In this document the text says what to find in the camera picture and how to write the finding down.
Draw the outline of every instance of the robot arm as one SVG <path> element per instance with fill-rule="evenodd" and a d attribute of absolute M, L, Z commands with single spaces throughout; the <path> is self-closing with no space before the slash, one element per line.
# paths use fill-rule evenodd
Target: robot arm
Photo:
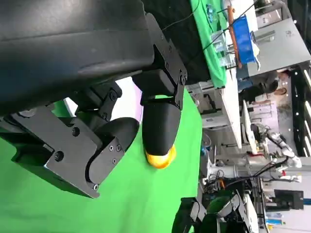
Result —
<path fill-rule="evenodd" d="M 177 135 L 187 71 L 140 0 L 71 2 L 0 3 L 0 137 L 30 172 L 96 198 L 139 129 L 133 118 L 110 121 L 122 95 L 113 81 L 131 76 L 141 89 L 144 148 L 163 156 Z M 77 117 L 52 113 L 51 103 L 66 97 Z"/>
<path fill-rule="evenodd" d="M 262 125 L 256 125 L 256 126 L 258 127 L 261 137 L 263 138 L 267 137 L 271 142 L 273 142 L 275 145 L 277 145 L 281 149 L 282 156 L 286 156 L 289 158 L 287 160 L 288 166 L 293 166 L 297 168 L 302 167 L 301 160 L 299 159 L 299 157 L 295 155 L 292 148 L 284 142 L 280 133 L 273 132 L 269 128 L 264 127 Z"/>

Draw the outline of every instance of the person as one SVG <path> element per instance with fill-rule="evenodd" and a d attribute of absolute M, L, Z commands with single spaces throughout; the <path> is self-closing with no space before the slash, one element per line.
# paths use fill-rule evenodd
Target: person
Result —
<path fill-rule="evenodd" d="M 274 80 L 271 84 L 267 84 L 265 87 L 259 84 L 246 88 L 239 94 L 240 105 L 243 100 L 249 103 L 254 103 L 256 102 L 256 97 L 274 93 L 277 90 L 277 87 L 278 81 Z"/>
<path fill-rule="evenodd" d="M 248 77 L 245 80 L 238 81 L 238 90 L 239 92 L 241 92 L 244 89 L 257 85 L 262 85 L 262 88 L 265 89 L 275 80 L 286 81 L 289 78 L 290 78 L 289 70 L 285 70 L 282 72 L 277 72 L 276 70 L 273 70 L 252 77 Z"/>

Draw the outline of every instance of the green tablecloth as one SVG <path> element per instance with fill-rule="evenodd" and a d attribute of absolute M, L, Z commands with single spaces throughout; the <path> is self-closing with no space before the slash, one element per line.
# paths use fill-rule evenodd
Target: green tablecloth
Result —
<path fill-rule="evenodd" d="M 201 38 L 202 47 L 205 48 L 207 45 L 211 43 L 210 36 L 213 32 L 219 31 L 221 29 L 225 29 L 226 18 L 223 13 L 218 14 L 217 21 L 209 23 L 207 19 L 207 4 L 211 4 L 216 12 L 221 10 L 221 0 L 190 0 L 191 7 L 194 11 L 196 7 L 196 11 L 194 12 L 195 22 L 197 24 L 198 32 Z M 209 46 L 206 50 L 204 50 L 205 59 L 207 62 L 207 66 L 210 72 L 210 76 L 212 82 L 215 87 L 220 88 L 225 86 L 226 84 L 226 74 L 225 68 L 220 66 L 219 58 L 222 57 L 220 53 L 216 53 L 214 46 Z"/>
<path fill-rule="evenodd" d="M 197 193 L 201 134 L 200 115 L 185 93 L 173 163 L 164 170 L 149 166 L 139 132 L 95 200 L 22 169 L 11 161 L 15 148 L 0 140 L 0 232 L 169 233 L 180 198 Z"/>

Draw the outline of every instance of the screw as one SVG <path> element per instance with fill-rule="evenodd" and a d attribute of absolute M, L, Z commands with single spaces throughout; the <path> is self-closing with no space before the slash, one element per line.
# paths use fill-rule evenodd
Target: screw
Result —
<path fill-rule="evenodd" d="M 115 91 L 110 92 L 109 97 L 110 97 L 110 99 L 111 99 L 112 101 L 115 101 L 115 100 L 117 99 L 117 94 L 116 94 L 116 92 L 115 92 Z"/>
<path fill-rule="evenodd" d="M 60 162 L 62 161 L 64 158 L 64 153 L 62 151 L 58 151 L 55 153 L 54 155 L 54 159 L 57 161 L 57 162 Z"/>
<path fill-rule="evenodd" d="M 186 78 L 185 78 L 185 76 L 180 75 L 180 82 L 181 82 L 182 85 L 185 85 L 185 84 L 186 84 Z"/>
<path fill-rule="evenodd" d="M 102 117 L 103 117 L 104 119 L 107 119 L 107 116 L 108 116 L 107 113 L 103 113 L 103 114 L 102 114 Z"/>
<path fill-rule="evenodd" d="M 119 152 L 120 150 L 121 150 L 121 145 L 118 144 L 117 147 L 116 147 L 116 151 Z"/>
<path fill-rule="evenodd" d="M 93 189 L 96 191 L 96 190 L 98 189 L 98 184 L 95 184 L 95 185 L 93 186 Z"/>
<path fill-rule="evenodd" d="M 79 129 L 78 127 L 74 127 L 74 128 L 72 129 L 72 135 L 73 135 L 74 137 L 77 137 L 77 136 L 79 136 L 79 134 L 80 134 L 80 129 Z"/>

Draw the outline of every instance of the white wall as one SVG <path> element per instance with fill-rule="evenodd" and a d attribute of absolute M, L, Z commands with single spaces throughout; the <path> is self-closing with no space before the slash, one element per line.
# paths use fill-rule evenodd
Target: white wall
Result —
<path fill-rule="evenodd" d="M 289 67 L 311 59 L 292 18 L 259 29 L 255 32 L 255 37 L 258 38 L 272 31 L 275 32 L 274 40 L 259 43 L 260 71 L 257 72 L 256 63 L 248 63 L 249 76 Z"/>

